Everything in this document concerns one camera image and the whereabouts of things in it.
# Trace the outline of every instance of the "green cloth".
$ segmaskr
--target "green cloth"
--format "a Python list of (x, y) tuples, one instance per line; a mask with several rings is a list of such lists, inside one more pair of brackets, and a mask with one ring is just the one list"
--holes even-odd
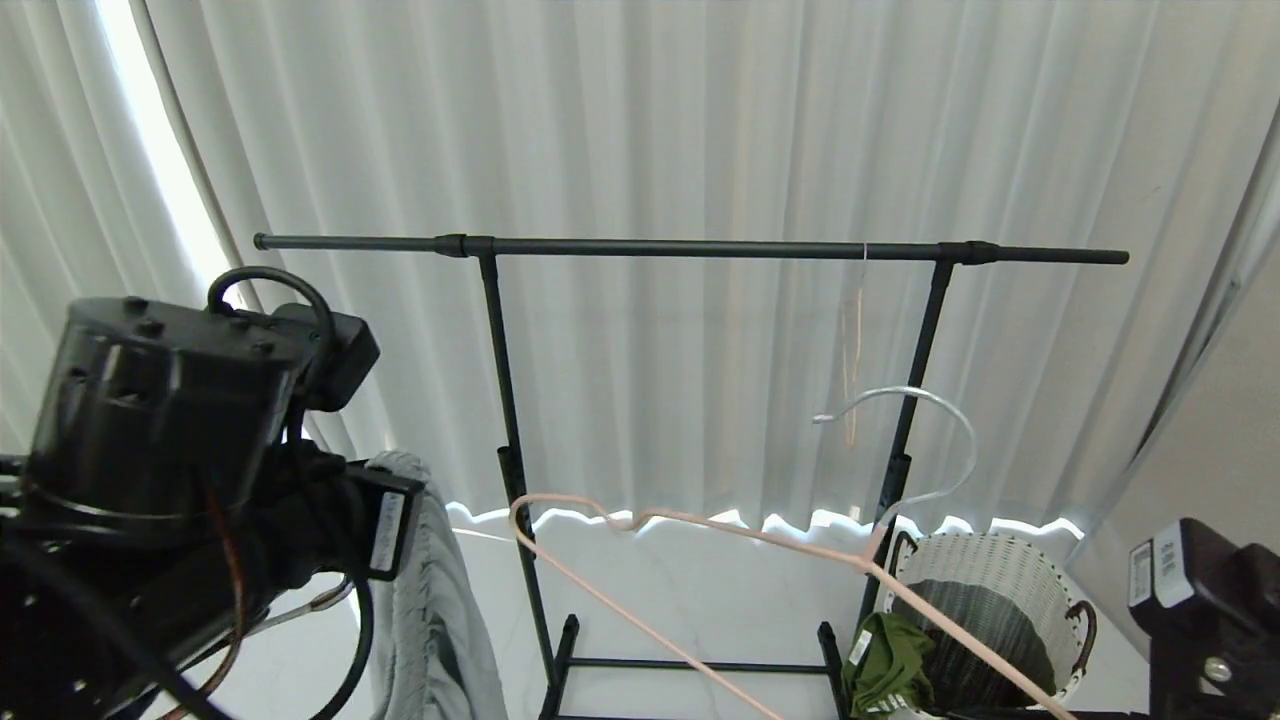
[[(920, 710), (933, 705), (933, 685), (924, 674), (933, 641), (923, 630), (901, 615), (877, 612), (863, 621), (858, 638), (841, 671), (851, 700), (850, 717), (872, 720), (902, 706)], [(859, 657), (860, 646), (865, 650)]]

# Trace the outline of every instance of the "basket handle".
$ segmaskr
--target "basket handle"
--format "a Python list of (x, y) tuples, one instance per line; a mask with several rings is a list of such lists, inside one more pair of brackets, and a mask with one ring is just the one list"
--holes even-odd
[(1093, 609), (1093, 603), (1087, 600), (1076, 602), (1066, 611), (1066, 619), (1070, 620), (1080, 614), (1085, 615), (1088, 626), (1084, 630), (1084, 642), (1080, 643), (1080, 656), (1075, 659), (1075, 665), (1071, 665), (1073, 675), (1075, 673), (1084, 674), (1084, 667), (1089, 664), (1089, 656), (1093, 655), (1093, 641), (1098, 637), (1098, 612)]
[(897, 537), (893, 538), (893, 552), (890, 553), (888, 560), (888, 574), (897, 577), (897, 559), (902, 553), (902, 543), (911, 546), (911, 552), (920, 550), (920, 546), (915, 543), (915, 538), (911, 537), (906, 530), (899, 530)]

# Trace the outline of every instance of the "bolt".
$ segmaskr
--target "bolt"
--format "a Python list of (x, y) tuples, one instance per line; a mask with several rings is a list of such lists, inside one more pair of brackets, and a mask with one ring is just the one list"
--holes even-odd
[(125, 313), (128, 313), (131, 315), (141, 315), (141, 314), (146, 313), (146, 310), (147, 310), (147, 301), (146, 300), (143, 300), (143, 299), (141, 299), (141, 297), (138, 297), (136, 295), (131, 295), (131, 296), (128, 296), (128, 297), (124, 299), (124, 311)]
[(1204, 661), (1204, 676), (1215, 683), (1226, 683), (1231, 679), (1231, 669), (1221, 657), (1210, 657)]
[(164, 323), (155, 318), (143, 318), (137, 327), (138, 334), (146, 337), (160, 337), (164, 332)]

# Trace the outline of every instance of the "black metal clothes rack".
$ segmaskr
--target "black metal clothes rack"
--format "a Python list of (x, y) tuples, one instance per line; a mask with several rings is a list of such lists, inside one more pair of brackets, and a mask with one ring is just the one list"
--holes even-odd
[[(920, 333), (915, 342), (915, 354), (906, 384), (920, 387), (924, 383), (924, 370), (933, 348), (933, 337), (938, 329), (942, 314), (942, 301), (946, 299), (956, 265), (982, 265), (987, 263), (1074, 263), (1091, 265), (1123, 265), (1129, 261), (1129, 254), (1119, 250), (1083, 249), (1042, 249), (1042, 247), (1002, 247), (991, 242), (938, 242), (916, 243), (858, 243), (858, 242), (713, 242), (713, 241), (669, 241), (669, 240), (563, 240), (563, 238), (498, 238), (486, 236), (445, 234), (438, 237), (357, 237), (357, 236), (284, 236), (259, 234), (253, 245), (260, 250), (383, 250), (410, 252), (436, 252), (449, 258), (476, 258), (480, 264), (480, 279), (484, 283), (485, 304), (489, 315), (489, 331), (493, 336), (493, 351), (497, 363), (498, 388), (502, 396), (503, 421), (507, 427), (507, 445), (498, 448), (498, 465), (502, 471), (507, 501), (515, 502), (526, 495), (525, 466), (521, 459), (520, 423), (516, 415), (516, 397), (512, 391), (511, 359), (507, 354), (507, 331), (502, 313), (502, 295), (498, 291), (499, 255), (568, 255), (568, 256), (626, 256), (626, 258), (756, 258), (788, 260), (914, 260), (933, 263), (933, 279), (929, 284), (929, 297), (920, 322)], [(902, 497), (906, 477), (911, 468), (911, 457), (906, 454), (906, 441), (915, 418), (915, 397), (904, 397), (893, 433), (893, 445), (884, 480), (881, 484), (876, 520), (884, 510)], [(529, 507), (522, 507), (516, 518), (520, 528), (534, 537), (529, 518)], [(881, 565), (888, 555), (888, 538), (876, 552)], [(609, 720), (607, 717), (584, 717), (561, 715), (561, 701), (570, 670), (573, 667), (635, 667), (687, 670), (690, 666), (675, 660), (640, 660), (618, 657), (582, 657), (573, 655), (577, 641), (579, 620), (568, 615), (561, 630), (559, 643), (553, 648), (550, 632), (547, 626), (547, 612), (543, 607), (543, 593), (538, 583), (535, 556), (524, 546), (520, 551), (520, 565), (529, 591), (529, 605), (532, 610), (534, 628), (538, 633), (538, 647), (541, 652), (543, 669), (547, 674), (547, 694), (543, 701), (540, 720)], [(859, 624), (876, 606), (879, 583), (868, 578), (863, 594)], [(849, 698), (841, 683), (840, 671), (842, 655), (836, 646), (836, 634), (829, 623), (818, 626), (818, 646), (822, 650), (822, 665), (780, 665), (772, 662), (707, 662), (714, 670), (723, 673), (781, 673), (824, 675), (831, 684), (836, 705), (836, 717), (847, 717)]]

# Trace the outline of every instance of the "laundry basket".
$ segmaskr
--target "laundry basket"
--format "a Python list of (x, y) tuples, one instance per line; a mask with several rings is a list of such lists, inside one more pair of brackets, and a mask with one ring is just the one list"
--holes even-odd
[[(1084, 676), (1097, 612), (1087, 601), (1073, 601), (1059, 569), (1036, 546), (1000, 534), (914, 541), (904, 532), (888, 571), (1059, 702)], [(910, 619), (936, 643), (925, 674), (937, 708), (1030, 706), (1023, 691), (892, 593), (886, 610)]]

